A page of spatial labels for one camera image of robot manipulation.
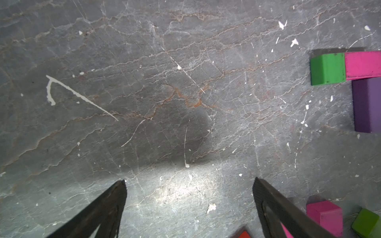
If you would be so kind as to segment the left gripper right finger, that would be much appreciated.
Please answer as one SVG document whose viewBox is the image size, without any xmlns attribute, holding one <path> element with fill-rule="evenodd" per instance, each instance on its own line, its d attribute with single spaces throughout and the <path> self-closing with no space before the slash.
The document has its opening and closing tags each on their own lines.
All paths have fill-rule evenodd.
<svg viewBox="0 0 381 238">
<path fill-rule="evenodd" d="M 253 196 L 266 238 L 285 238 L 285 227 L 295 238 L 333 238 L 290 200 L 262 178 L 255 178 Z"/>
</svg>

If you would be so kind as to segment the long magenta block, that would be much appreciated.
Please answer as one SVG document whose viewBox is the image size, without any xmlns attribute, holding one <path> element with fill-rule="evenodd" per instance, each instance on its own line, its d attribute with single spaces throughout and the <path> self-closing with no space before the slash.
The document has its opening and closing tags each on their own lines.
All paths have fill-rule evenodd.
<svg viewBox="0 0 381 238">
<path fill-rule="evenodd" d="M 381 52 L 345 53 L 346 80 L 357 80 L 381 76 Z"/>
</svg>

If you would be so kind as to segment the purple block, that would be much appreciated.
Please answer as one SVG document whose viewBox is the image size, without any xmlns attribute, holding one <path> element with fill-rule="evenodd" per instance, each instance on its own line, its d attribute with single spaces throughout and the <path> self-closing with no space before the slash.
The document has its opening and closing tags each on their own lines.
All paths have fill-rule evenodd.
<svg viewBox="0 0 381 238">
<path fill-rule="evenodd" d="M 352 81 L 355 131 L 381 132 L 381 79 L 367 78 Z"/>
</svg>

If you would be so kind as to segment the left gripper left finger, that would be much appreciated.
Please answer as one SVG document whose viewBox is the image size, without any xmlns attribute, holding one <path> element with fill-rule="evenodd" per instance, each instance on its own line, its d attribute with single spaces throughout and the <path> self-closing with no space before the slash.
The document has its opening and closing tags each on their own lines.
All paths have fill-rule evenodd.
<svg viewBox="0 0 381 238">
<path fill-rule="evenodd" d="M 70 221 L 51 233 L 50 238 L 117 238 L 128 190 L 118 180 Z"/>
</svg>

